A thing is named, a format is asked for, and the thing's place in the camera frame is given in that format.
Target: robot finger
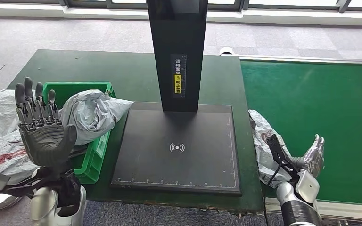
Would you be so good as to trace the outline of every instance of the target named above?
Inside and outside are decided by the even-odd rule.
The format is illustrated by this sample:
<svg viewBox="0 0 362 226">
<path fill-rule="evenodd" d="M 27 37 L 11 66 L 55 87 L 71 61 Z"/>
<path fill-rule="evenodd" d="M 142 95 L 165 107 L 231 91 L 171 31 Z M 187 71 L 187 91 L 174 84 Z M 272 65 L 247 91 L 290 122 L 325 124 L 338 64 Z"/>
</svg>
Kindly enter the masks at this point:
<svg viewBox="0 0 362 226">
<path fill-rule="evenodd" d="M 325 143 L 325 140 L 323 137 L 320 138 L 320 142 L 319 142 L 319 150 L 321 153 L 324 152 L 324 143 Z"/>
<path fill-rule="evenodd" d="M 43 99 L 42 91 L 43 91 L 43 84 L 38 82 L 37 86 L 35 87 L 35 104 L 37 105 L 37 109 L 40 113 L 41 118 L 47 119 L 49 118 L 49 111 Z"/>
<path fill-rule="evenodd" d="M 55 95 L 56 93 L 54 90 L 49 91 L 48 94 L 49 115 L 53 120 L 59 118 L 58 107 L 56 106 L 56 101 L 55 101 Z"/>
<path fill-rule="evenodd" d="M 15 89 L 16 112 L 20 119 L 21 124 L 31 124 L 32 116 L 27 108 L 27 101 L 25 100 L 25 87 L 22 83 L 18 83 Z"/>
<path fill-rule="evenodd" d="M 319 147 L 319 141 L 320 141 L 320 136 L 318 134 L 316 134 L 314 136 L 314 142 L 313 142 L 312 147 Z"/>
<path fill-rule="evenodd" d="M 35 120 L 38 120 L 41 118 L 41 113 L 37 109 L 37 106 L 34 101 L 34 95 L 33 95 L 33 80 L 31 80 L 29 77 L 24 79 L 24 88 L 25 88 L 25 100 L 29 104 L 30 112 Z"/>
</svg>

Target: floor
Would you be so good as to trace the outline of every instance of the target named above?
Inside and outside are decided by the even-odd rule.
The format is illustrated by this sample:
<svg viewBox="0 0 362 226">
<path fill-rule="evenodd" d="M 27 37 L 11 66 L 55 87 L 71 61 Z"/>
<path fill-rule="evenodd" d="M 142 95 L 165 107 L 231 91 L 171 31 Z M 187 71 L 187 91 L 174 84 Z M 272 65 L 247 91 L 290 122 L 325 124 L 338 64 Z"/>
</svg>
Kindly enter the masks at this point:
<svg viewBox="0 0 362 226">
<path fill-rule="evenodd" d="M 205 54 L 223 46 L 237 54 L 362 60 L 362 28 L 247 24 L 206 26 Z M 0 89 L 5 89 L 37 49 L 153 52 L 147 21 L 0 18 Z M 0 211 L 0 226 L 31 225 L 29 200 Z M 238 219 L 227 212 L 88 202 L 84 225 L 265 225 L 263 216 Z M 282 225 L 279 215 L 270 225 Z"/>
<path fill-rule="evenodd" d="M 223 46 L 237 54 L 362 60 L 362 28 L 208 23 L 204 53 Z M 153 52 L 147 21 L 0 18 L 0 89 L 37 49 Z"/>
</svg>

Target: black pole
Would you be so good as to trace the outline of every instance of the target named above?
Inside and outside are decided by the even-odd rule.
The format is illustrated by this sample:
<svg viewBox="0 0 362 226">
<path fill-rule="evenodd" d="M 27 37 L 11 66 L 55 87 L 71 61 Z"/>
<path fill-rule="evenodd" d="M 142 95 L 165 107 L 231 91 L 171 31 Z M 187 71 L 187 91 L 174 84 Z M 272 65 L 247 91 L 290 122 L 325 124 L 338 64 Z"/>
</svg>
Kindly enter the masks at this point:
<svg viewBox="0 0 362 226">
<path fill-rule="evenodd" d="M 163 111 L 197 112 L 207 0 L 147 0 Z"/>
</svg>

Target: cable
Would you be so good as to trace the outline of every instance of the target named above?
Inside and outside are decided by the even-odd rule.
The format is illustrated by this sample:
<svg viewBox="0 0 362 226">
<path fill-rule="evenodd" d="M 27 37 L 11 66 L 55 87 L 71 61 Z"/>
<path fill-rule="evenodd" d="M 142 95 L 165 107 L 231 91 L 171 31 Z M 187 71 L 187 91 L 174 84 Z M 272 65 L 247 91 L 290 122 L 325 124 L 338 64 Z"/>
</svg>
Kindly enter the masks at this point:
<svg viewBox="0 0 362 226">
<path fill-rule="evenodd" d="M 266 192 L 267 189 L 270 187 L 270 183 L 272 182 L 272 180 L 274 180 L 275 175 L 277 175 L 278 171 L 281 169 L 282 163 L 280 163 L 278 165 L 278 168 L 275 170 L 275 173 L 271 176 L 269 182 L 267 183 L 266 188 L 264 188 L 264 194 L 263 194 L 263 202 L 264 202 L 264 218 L 266 218 L 266 224 L 267 226 L 269 226 L 268 224 L 268 219 L 267 219 L 267 210 L 266 210 Z"/>
</svg>

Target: white plastic bag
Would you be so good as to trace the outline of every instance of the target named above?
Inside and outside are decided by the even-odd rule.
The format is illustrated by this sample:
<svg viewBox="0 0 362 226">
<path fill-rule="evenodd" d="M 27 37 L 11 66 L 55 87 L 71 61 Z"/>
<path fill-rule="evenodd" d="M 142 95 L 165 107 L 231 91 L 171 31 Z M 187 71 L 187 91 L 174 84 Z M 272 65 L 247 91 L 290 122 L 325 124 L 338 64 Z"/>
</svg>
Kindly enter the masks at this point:
<svg viewBox="0 0 362 226">
<path fill-rule="evenodd" d="M 28 158 L 18 131 L 14 90 L 0 91 L 0 173 L 16 183 L 38 167 Z"/>
<path fill-rule="evenodd" d="M 65 102 L 60 119 L 64 126 L 76 126 L 75 145 L 84 145 L 113 129 L 132 104 L 132 101 L 111 98 L 100 90 L 87 90 Z"/>
<path fill-rule="evenodd" d="M 253 128 L 253 142 L 256 147 L 256 160 L 259 165 L 259 178 L 260 180 L 267 184 L 270 178 L 275 173 L 275 170 L 278 168 L 278 163 L 272 158 L 270 148 L 268 147 L 266 140 L 273 134 L 277 135 L 278 141 L 280 142 L 281 148 L 285 151 L 285 154 L 291 158 L 287 147 L 285 146 L 284 140 L 282 140 L 281 135 L 279 135 L 268 123 L 268 121 L 255 110 L 249 110 L 250 118 L 255 122 L 255 127 Z M 274 177 L 273 181 L 270 183 L 270 187 L 276 188 L 282 182 L 289 181 L 291 176 L 281 168 L 277 175 Z"/>
</svg>

